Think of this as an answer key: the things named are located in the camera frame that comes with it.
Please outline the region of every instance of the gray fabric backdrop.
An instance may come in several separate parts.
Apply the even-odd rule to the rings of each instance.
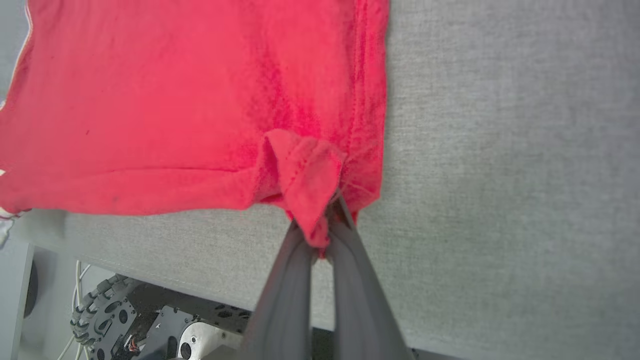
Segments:
[[[409,344],[637,359],[640,2],[391,5],[385,179],[359,228]],[[287,229],[265,206],[63,217],[34,212],[15,231],[248,308]],[[312,307],[315,325],[333,326],[326,263]]]

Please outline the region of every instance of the white stripe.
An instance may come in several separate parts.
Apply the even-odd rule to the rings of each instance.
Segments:
[[[2,206],[0,206],[0,217],[10,218],[10,217],[13,217],[14,215],[15,215],[14,213],[10,213],[9,211],[3,209]]]
[[[18,58],[15,60],[15,65],[13,66],[13,72],[11,74],[11,82],[13,83],[13,79],[15,79],[15,71],[18,69],[18,64],[20,63],[20,59],[22,58],[22,52],[24,48],[27,46],[29,39],[31,38],[31,32],[33,31],[33,22],[31,21],[31,12],[29,11],[29,0],[25,0],[24,2],[24,15],[27,17],[27,21],[29,22],[29,32],[27,32],[27,37],[24,38],[24,42],[22,43],[22,47],[20,48],[20,52],[18,53]],[[2,101],[0,103],[0,110],[4,108],[6,101]]]

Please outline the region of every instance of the gray upholstered surface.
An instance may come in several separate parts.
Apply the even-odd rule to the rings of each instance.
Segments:
[[[640,354],[640,3],[392,1],[382,198],[360,232],[409,344],[470,359]],[[17,233],[253,307],[276,209],[69,215]],[[313,321],[333,323],[330,267]]]

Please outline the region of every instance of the red t-shirt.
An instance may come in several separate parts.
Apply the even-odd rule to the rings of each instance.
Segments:
[[[312,246],[378,198],[386,0],[29,0],[0,215],[277,205]]]

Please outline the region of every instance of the metal plate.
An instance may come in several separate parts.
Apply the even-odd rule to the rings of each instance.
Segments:
[[[178,356],[189,360],[201,360],[221,345],[238,349],[242,336],[203,322],[192,323],[182,333],[178,345]],[[183,354],[185,348],[190,355]]]

